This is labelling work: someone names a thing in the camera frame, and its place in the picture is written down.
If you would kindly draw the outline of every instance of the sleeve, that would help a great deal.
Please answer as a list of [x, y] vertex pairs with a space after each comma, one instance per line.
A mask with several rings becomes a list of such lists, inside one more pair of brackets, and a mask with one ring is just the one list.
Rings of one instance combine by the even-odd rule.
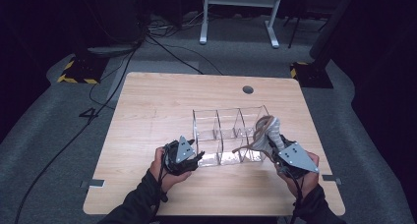
[[115, 207], [98, 224], [149, 223], [159, 199], [160, 188], [152, 173], [147, 170], [137, 188], [129, 192], [123, 203]]
[[325, 191], [320, 185], [309, 192], [301, 206], [294, 210], [294, 215], [307, 224], [346, 224], [328, 208]]

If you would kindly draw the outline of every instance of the white stand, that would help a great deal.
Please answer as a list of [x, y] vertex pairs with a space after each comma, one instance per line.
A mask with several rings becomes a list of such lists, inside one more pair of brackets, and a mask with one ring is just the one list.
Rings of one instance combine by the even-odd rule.
[[204, 4], [204, 16], [203, 16], [203, 24], [202, 24], [202, 32], [200, 35], [200, 44], [206, 44], [208, 41], [208, 28], [209, 28], [209, 21], [208, 21], [208, 12], [209, 12], [209, 4], [213, 5], [233, 5], [233, 6], [251, 6], [251, 7], [266, 7], [272, 8], [272, 12], [270, 14], [270, 20], [265, 21], [265, 25], [267, 27], [270, 43], [272, 44], [273, 48], [278, 48], [279, 43], [276, 39], [275, 32], [273, 31], [273, 22], [275, 21], [276, 11], [278, 10], [280, 0], [205, 0]]

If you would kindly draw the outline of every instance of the plastic compartment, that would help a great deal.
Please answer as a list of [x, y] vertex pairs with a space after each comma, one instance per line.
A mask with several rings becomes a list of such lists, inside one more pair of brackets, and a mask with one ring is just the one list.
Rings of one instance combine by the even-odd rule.
[[232, 150], [253, 141], [258, 120], [268, 115], [265, 106], [216, 110], [193, 110], [193, 147], [205, 151], [199, 166], [217, 166], [242, 162], [263, 161], [265, 155], [249, 149]]

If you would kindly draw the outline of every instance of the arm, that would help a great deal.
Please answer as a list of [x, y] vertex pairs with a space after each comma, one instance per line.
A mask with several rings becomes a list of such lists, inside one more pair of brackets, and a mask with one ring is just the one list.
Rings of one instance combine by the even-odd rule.
[[[310, 158], [316, 166], [319, 166], [319, 156], [309, 153]], [[297, 196], [297, 188], [294, 181], [287, 178], [284, 174], [278, 172], [278, 176], [284, 180], [288, 189], [294, 196]], [[303, 184], [301, 193], [301, 205], [294, 210], [294, 215], [299, 216], [307, 224], [344, 224], [329, 208], [326, 202], [326, 196], [323, 188], [319, 185], [319, 174], [308, 173], [298, 180], [298, 184]]]
[[149, 223], [153, 211], [159, 204], [161, 192], [167, 193], [175, 184], [185, 181], [191, 172], [173, 176], [166, 174], [163, 169], [161, 186], [158, 184], [163, 149], [157, 148], [155, 158], [140, 184], [134, 191], [129, 192], [123, 203], [114, 208], [98, 224], [105, 223]]

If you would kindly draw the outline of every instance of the hand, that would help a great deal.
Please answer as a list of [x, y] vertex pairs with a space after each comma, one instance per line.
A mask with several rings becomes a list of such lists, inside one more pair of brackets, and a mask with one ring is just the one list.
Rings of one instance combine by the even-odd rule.
[[[319, 166], [319, 156], [316, 155], [316, 154], [314, 154], [314, 153], [311, 153], [311, 152], [307, 152], [307, 154], [313, 160], [313, 162], [316, 164], [316, 166]], [[279, 165], [277, 165], [277, 164], [274, 164], [274, 165], [275, 165], [276, 173], [278, 174], [278, 176], [280, 178], [282, 178], [282, 180], [284, 180], [286, 182], [289, 191], [294, 196], [297, 197], [298, 196], [297, 195], [297, 187], [295, 186], [294, 181], [291, 178], [286, 177], [285, 174], [279, 173], [279, 169], [280, 169]], [[302, 193], [303, 198], [304, 198], [319, 183], [319, 174], [318, 173], [314, 173], [314, 172], [309, 172], [306, 175], [304, 175], [304, 177], [299, 178], [297, 180], [297, 182], [300, 185], [300, 187], [301, 187], [301, 184], [303, 184], [303, 186], [301, 187], [301, 193]]]
[[[156, 181], [159, 178], [159, 172], [160, 172], [160, 166], [162, 166], [162, 155], [164, 153], [164, 150], [162, 147], [159, 147], [155, 151], [155, 158], [154, 161], [150, 165], [150, 172], [155, 177]], [[179, 176], [174, 176], [171, 174], [167, 174], [167, 171], [165, 169], [162, 170], [162, 191], [167, 193], [175, 184], [184, 182], [187, 180], [188, 177], [191, 176], [191, 172], [183, 173]]]

